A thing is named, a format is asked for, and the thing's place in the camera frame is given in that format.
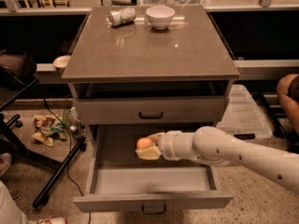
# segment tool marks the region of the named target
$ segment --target white pants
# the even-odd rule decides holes
[[[0,180],[0,222],[3,224],[29,224],[26,215],[11,198],[7,187]]]

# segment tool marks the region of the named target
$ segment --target cabinet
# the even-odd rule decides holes
[[[142,136],[215,126],[239,75],[203,8],[173,8],[163,31],[146,7],[116,28],[107,13],[119,7],[94,8],[64,70],[93,142],[86,193],[74,199],[83,212],[223,208],[232,198],[209,166],[135,154]]]

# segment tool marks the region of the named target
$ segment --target speckled concrete floor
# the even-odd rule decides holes
[[[62,109],[54,108],[54,113],[62,113]],[[69,150],[67,142],[56,140],[54,147],[46,147],[31,137],[35,131],[33,115],[49,114],[47,110],[32,105],[14,105],[11,110],[4,112],[8,118],[15,113],[21,114],[24,126],[19,129],[13,128],[13,131],[27,148],[58,161],[64,159]],[[281,123],[286,131],[292,128],[286,119],[282,119]],[[257,143],[280,149],[288,148],[284,138],[274,136]],[[68,172],[83,192],[93,152],[88,140],[86,144],[86,151],[80,151],[71,161]],[[216,170],[221,190],[234,196],[224,209],[168,211],[159,216],[147,216],[141,212],[92,213],[91,223],[298,223],[299,194],[286,190],[236,163],[218,167]],[[49,202],[38,209],[32,207],[36,195],[43,189],[51,174],[52,172],[40,164],[16,157],[3,181],[17,205],[30,219],[65,217],[69,224],[88,223],[89,215],[82,214],[73,204],[73,197],[80,196],[80,193],[75,184],[68,179],[66,171],[51,190]]]

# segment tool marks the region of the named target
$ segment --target closed drawer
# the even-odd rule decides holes
[[[84,124],[216,122],[225,111],[224,96],[76,100]]]
[[[142,161],[135,154],[140,137],[166,128],[153,125],[99,127],[82,212],[224,208],[232,196],[218,190],[215,171],[189,161]]]

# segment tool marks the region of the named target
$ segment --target drawer handle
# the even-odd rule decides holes
[[[142,112],[139,112],[139,117],[141,119],[161,119],[163,117],[163,112],[158,114],[142,114]]]
[[[144,210],[144,205],[141,206],[142,213],[145,215],[162,215],[166,212],[166,205],[164,204],[164,210],[161,212],[147,212]]]

